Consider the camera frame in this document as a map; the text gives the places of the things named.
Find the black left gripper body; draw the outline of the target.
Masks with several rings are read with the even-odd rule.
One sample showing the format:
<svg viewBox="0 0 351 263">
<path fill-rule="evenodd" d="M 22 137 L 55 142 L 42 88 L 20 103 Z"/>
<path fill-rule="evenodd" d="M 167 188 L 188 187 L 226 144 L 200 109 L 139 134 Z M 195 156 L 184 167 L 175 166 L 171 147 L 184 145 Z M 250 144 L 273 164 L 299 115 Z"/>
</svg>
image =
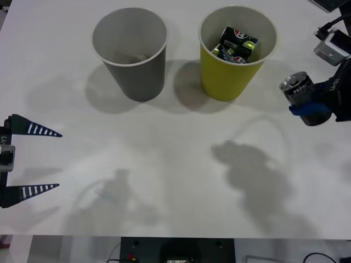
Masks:
<svg viewBox="0 0 351 263">
<path fill-rule="evenodd" d="M 8 173 L 13 169 L 12 135 L 5 127 L 1 127 L 1 208 L 4 208 L 5 190 Z"/>
</svg>

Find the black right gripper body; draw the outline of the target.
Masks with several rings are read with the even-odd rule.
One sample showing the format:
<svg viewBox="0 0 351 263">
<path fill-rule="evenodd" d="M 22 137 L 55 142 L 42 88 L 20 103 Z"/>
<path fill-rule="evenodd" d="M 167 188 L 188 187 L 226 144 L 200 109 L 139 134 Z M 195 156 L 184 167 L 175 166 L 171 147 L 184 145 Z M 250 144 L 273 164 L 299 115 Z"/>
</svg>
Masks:
<svg viewBox="0 0 351 263">
<path fill-rule="evenodd" d="M 350 59 L 343 61 L 332 78 L 339 78 L 338 88 L 325 94 L 325 105 L 336 122 L 350 121 Z"/>
</svg>

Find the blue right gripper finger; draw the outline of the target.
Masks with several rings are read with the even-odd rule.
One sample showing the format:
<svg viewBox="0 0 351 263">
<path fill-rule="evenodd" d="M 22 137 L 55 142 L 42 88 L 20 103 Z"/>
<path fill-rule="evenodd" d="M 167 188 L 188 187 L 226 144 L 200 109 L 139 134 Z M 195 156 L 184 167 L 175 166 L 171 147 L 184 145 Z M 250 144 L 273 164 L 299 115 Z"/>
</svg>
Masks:
<svg viewBox="0 0 351 263">
<path fill-rule="evenodd" d="M 317 94 L 323 94 L 334 91 L 338 88 L 339 78 L 330 78 L 324 82 L 315 84 L 315 92 Z"/>
<path fill-rule="evenodd" d="M 308 116 L 317 113 L 326 115 L 331 113 L 331 111 L 324 104 L 317 102 L 308 102 L 299 106 L 291 105 L 289 106 L 289 110 L 294 116 Z"/>
</svg>

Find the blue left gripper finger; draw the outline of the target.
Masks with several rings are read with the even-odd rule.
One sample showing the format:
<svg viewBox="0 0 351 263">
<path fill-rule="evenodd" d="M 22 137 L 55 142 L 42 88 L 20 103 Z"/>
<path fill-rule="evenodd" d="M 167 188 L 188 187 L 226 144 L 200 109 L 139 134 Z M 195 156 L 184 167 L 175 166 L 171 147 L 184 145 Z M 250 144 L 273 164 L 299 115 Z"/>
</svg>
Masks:
<svg viewBox="0 0 351 263">
<path fill-rule="evenodd" d="M 6 186 L 2 192 L 2 208 L 12 207 L 58 186 L 59 184 Z"/>
<path fill-rule="evenodd" d="M 5 128 L 14 135 L 63 137 L 60 133 L 17 114 L 10 115 L 5 120 Z"/>
</svg>

